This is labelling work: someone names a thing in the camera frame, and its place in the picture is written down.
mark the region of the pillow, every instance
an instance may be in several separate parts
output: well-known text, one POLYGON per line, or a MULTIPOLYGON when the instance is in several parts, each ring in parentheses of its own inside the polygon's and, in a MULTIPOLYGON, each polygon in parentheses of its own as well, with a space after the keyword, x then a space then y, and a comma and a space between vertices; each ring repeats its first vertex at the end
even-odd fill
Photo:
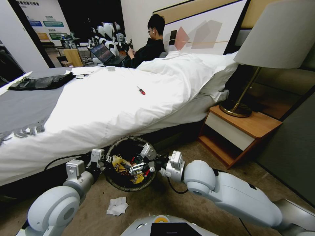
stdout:
POLYGON ((215 67, 215 74, 203 86, 200 93, 216 96, 219 91, 224 89, 225 83, 237 69, 238 63, 233 60, 236 53, 237 52, 227 55, 194 54, 194 56, 201 59, 205 65, 215 67))
POLYGON ((225 83, 229 80, 232 74, 236 71, 238 63, 233 63, 228 66, 218 67, 211 79, 200 90, 201 94, 215 97, 219 91, 222 91, 225 87, 225 83))

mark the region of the wooden nightstand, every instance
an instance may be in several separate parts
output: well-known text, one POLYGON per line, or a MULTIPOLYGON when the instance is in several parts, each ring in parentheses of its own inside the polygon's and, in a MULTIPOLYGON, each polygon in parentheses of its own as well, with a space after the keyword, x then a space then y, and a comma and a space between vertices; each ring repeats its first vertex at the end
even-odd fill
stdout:
POLYGON ((282 122, 260 112, 239 118, 211 107, 199 135, 204 144, 229 169, 282 122))

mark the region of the white lampshade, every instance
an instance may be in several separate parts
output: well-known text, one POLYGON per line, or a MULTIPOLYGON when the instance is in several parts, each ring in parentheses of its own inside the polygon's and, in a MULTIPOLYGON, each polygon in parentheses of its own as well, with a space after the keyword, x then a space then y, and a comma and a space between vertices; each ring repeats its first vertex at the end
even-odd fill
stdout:
POLYGON ((234 60, 258 67, 301 66, 315 43, 315 0, 284 0, 266 6, 234 60))

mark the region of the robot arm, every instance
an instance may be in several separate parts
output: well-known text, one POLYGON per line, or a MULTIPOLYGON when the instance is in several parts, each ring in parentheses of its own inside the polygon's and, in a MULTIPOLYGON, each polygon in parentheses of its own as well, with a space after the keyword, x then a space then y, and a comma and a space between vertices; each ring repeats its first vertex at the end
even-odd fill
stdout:
MULTIPOLYGON (((204 196, 221 209, 255 225, 272 227, 284 236, 315 235, 315 214, 287 200, 272 203, 260 189, 229 173, 212 169, 204 161, 194 160, 185 167, 181 152, 174 151, 169 158, 162 158, 148 144, 140 155, 144 162, 130 167, 130 174, 142 173, 146 168, 151 172, 157 170, 165 177, 184 182, 195 195, 204 196)), ((93 149, 86 169, 83 161, 68 162, 68 178, 63 186, 52 188, 35 200, 29 209, 28 221, 17 235, 61 235, 101 173, 102 160, 104 150, 93 149)))
POLYGON ((315 214, 285 199, 275 203, 257 187, 231 175, 214 170, 201 160, 184 168, 181 152, 174 151, 163 176, 184 182, 190 192, 208 198, 223 210, 252 224, 271 227, 282 235, 315 235, 315 214))
POLYGON ((61 235, 101 173, 103 158, 104 150, 93 149, 87 168, 81 160, 67 162, 68 178, 63 186, 49 189, 35 200, 17 236, 61 235))

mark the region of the screwdriver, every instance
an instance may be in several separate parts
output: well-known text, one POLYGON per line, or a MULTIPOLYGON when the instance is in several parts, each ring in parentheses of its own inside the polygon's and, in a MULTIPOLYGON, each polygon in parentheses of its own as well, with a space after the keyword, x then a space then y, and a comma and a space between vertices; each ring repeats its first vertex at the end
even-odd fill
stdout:
POLYGON ((145 92, 144 92, 142 89, 140 89, 138 86, 137 86, 137 88, 139 89, 140 93, 142 93, 143 95, 145 95, 145 92))

